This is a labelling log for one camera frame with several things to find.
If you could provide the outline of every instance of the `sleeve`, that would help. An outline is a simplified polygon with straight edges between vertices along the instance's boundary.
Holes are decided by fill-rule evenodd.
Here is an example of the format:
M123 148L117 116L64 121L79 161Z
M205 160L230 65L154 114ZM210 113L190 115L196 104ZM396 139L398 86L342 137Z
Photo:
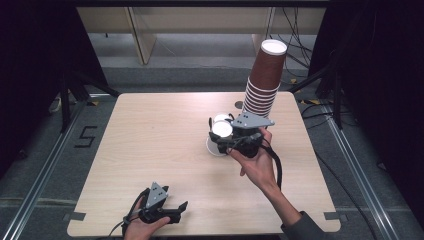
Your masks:
M290 240L324 240L331 239L306 212L300 212L302 218L290 227L281 225L281 230L286 234Z

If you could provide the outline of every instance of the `human arm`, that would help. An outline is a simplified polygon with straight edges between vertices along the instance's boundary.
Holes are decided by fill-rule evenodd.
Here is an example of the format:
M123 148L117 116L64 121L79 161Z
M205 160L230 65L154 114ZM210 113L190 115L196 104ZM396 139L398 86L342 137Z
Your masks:
M265 139L262 144L269 147L272 134L264 128L260 128L260 131ZM234 149L231 149L229 154L240 163L240 176L247 175L271 202L283 222L281 229L289 239L324 239L326 237L315 222L306 213L296 210L281 192L275 181L272 157L265 149L259 148L258 154L253 158L247 158Z

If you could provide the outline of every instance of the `black cable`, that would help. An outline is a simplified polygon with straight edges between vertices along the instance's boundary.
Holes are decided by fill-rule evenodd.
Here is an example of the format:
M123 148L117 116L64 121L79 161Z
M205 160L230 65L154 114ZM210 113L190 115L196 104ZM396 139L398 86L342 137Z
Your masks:
M310 116L302 117L302 119L310 119L310 118L314 118L314 117L327 116L327 115L332 116L332 115L333 115L333 112L328 112L328 113L318 113L318 114L315 114L315 115L310 115Z
M294 8L294 10L295 10L294 25L290 21L290 19L289 19L287 13L286 13L284 7L282 8L282 10L283 10L284 16L286 17L286 19L287 19L287 21L288 21L288 23L290 25L290 29L292 30L292 35L291 35L290 40L289 40L289 45L291 44L291 40L294 38L297 41L297 43L299 44L300 48L301 48L301 53L302 53L303 57L305 58L305 61L309 60L309 62L310 62L310 57L306 53L305 47L303 46L302 42L300 41L300 37L299 37L299 28L297 26L298 8Z
M345 191L345 193L348 195L348 197L350 198L350 200L352 201L353 205L355 205L355 207L358 209L359 213L361 214L361 216L364 218L368 228L371 231L371 234L373 236L373 239L377 239L377 236L375 234L374 229L371 226L370 221L368 220L367 216L365 216L365 213L362 211L362 209L359 207L359 204L356 202L356 200L353 198L352 194L347 190L346 186L342 183L341 179L339 178L339 176L337 176L337 174L334 172L334 170L327 164L326 161L324 161L324 159L318 154L318 152L314 149L315 155L317 156L317 158L325 165L325 167L328 169L328 171L330 171L330 173L334 176L334 178L337 180L337 182L340 184L340 186L343 188L343 190Z
M289 47L292 45L292 44L291 44L291 40L292 40L292 39L293 39L293 32L292 32L292 35L290 36L289 44L288 44L288 47L287 47L287 52L288 52L288 50L289 50ZM292 74L292 75L294 75L294 76L298 77L297 75L293 74L292 72L290 72L290 71L288 70L289 68L288 68L288 66L287 66L287 61L285 61L285 62L284 62L284 65L286 66L286 69L287 69L287 71L288 71L290 74Z
M306 129L311 129L311 128L314 128L314 127L321 126L322 124L324 124L324 123L326 123L326 122L328 122L328 119L326 119L325 121L323 121L323 122L321 122L321 123L318 123L318 124L315 124L315 125L313 125L313 126L307 127Z
M296 85L296 84L297 84L297 83L285 82L285 81L283 81L283 80L281 80L280 82L281 82L281 83L283 83L283 84L291 85L291 86L293 86L293 85Z
M296 46L296 45L292 45L292 44L290 44L290 43L285 42L285 41L284 41L284 40L280 37L280 35L278 35L278 37L279 37L279 38L280 38L280 40L281 40L282 42L284 42L286 45L288 45L288 46L298 47L298 46ZM305 64L304 62L302 62L302 61L300 61L299 59L297 59L295 56L293 56L293 55L291 55L290 53L288 53L288 47L287 47L286 55L287 55L289 58L293 59L293 61L295 61L295 62L299 63L300 65L302 65L304 68L309 69L309 66L308 66L307 64ZM306 78L306 77L308 77L308 76L306 76L306 75L305 75L305 76L300 76L300 75L297 75L297 74L292 73L292 72L290 71L290 69L287 67L287 61L284 61L284 66L286 67L286 71L287 71L288 73L290 73L292 76L295 76L295 77L302 77L302 78Z
M286 40L284 40L284 39L283 39L283 37L281 37L281 36L280 36L280 34L277 34L277 36L278 36L278 38L280 38L280 40L281 40L283 43L285 43L286 45L290 45L291 47L295 47L295 48L303 48L303 49L305 49L306 51L308 51L308 52L311 52L311 53L312 53L312 50L311 50L311 49L309 49L309 48L307 48L307 47L305 47L305 46L298 46L298 45L295 45L295 44L293 44L293 43L289 43L289 42L287 42Z
M131 209L130 209L130 211L128 212L128 214L124 217L124 219L123 219L120 223L116 224L116 225L115 225L115 227L113 227L113 228L112 228L112 231L110 231L110 233L109 233L108 237L110 237L110 236L112 235L113 231L115 231L115 230L116 230L116 228L117 228L117 227L119 227L119 225L121 225L121 224L123 224L123 223L124 223L124 224L129 225L132 221L134 221L135 219L137 219L137 218L134 218L134 219L131 219L131 220L130 220L130 217L132 216L132 213L134 212L134 208L135 208L135 206L137 205L138 201L140 200L140 198L141 198L141 197L143 197L144 195L146 195L147 191L148 191L148 189L145 189L143 192L141 192L141 193L138 195L137 199L134 201L133 205L131 206ZM123 230L123 234L122 234L122 236L124 236L124 235L125 235L124 233L125 233L125 231L126 231L126 227L125 227L125 229Z
M241 137L241 138L236 138L236 139L233 139L233 140L237 140L237 142L235 142L233 145L230 145L229 143L227 144L227 148L231 148L231 149L234 149L234 148L237 148L237 146L239 145L239 143L241 143L241 141L243 141L244 139L246 139L247 137Z
M357 124L357 123L348 123L348 122L343 121L343 120L341 120L341 121L342 121L342 123L344 123L344 124L346 124L346 125L348 125L348 126L351 126L351 127L359 127L359 124Z
M281 160L278 157L277 153L274 152L274 150L271 147L271 143L268 142L266 139L263 139L266 143L268 143L269 147L266 147L264 145L260 145L261 148L265 149L265 151L274 159L275 161L275 167L277 168L277 185L278 188L281 190L281 182L283 179L283 168L281 166Z
M313 104L310 105L308 107L306 107L305 109L303 109L302 113L300 114L300 116L303 117L303 114L305 114L305 112L313 107L317 107L317 106L326 106L326 105L333 105L332 103L320 103L320 104Z
M271 12L269 13L269 17L268 17L268 25L267 25L267 27L266 27L266 34L265 34L265 37L266 37L266 36L268 36L268 30L269 30L269 27L271 26L271 19L272 19L272 15L273 15L273 10L271 10Z

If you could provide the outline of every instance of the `human hand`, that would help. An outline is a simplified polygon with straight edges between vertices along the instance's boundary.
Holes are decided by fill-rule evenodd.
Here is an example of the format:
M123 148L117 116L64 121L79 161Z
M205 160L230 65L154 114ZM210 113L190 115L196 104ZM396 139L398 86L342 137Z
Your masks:
M265 128L259 128L264 135L262 145L269 147L272 134ZM269 189L278 188L275 181L272 157L263 148L259 148L258 153L253 158L247 158L235 149L229 150L229 155L237 160L241 165L240 176L247 175L259 189L263 192Z
M140 208L140 203L143 198L140 198L140 200L137 202L135 209ZM128 228L125 232L125 240L148 240L150 236L154 232L156 232L159 228L165 226L168 224L168 222L171 221L171 218L164 217L159 220L157 220L154 223L145 223L141 221L141 219L137 216L134 216L130 220L130 224L128 225Z

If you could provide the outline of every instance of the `wooden table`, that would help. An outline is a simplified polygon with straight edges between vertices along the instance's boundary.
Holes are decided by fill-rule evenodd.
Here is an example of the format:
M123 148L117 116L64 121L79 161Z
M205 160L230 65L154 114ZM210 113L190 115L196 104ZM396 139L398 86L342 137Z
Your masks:
M75 208L85 218L71 220L68 234L108 235L153 181L169 186L164 208L189 202L181 222L156 236L281 233L281 220L262 192L239 176L240 165L206 148L209 117L237 116L235 103L244 94L122 94ZM291 93L278 93L269 118L276 122L268 129L282 161L282 191L324 231L338 231L339 220L324 217L335 208ZM121 228L113 233L120 234Z

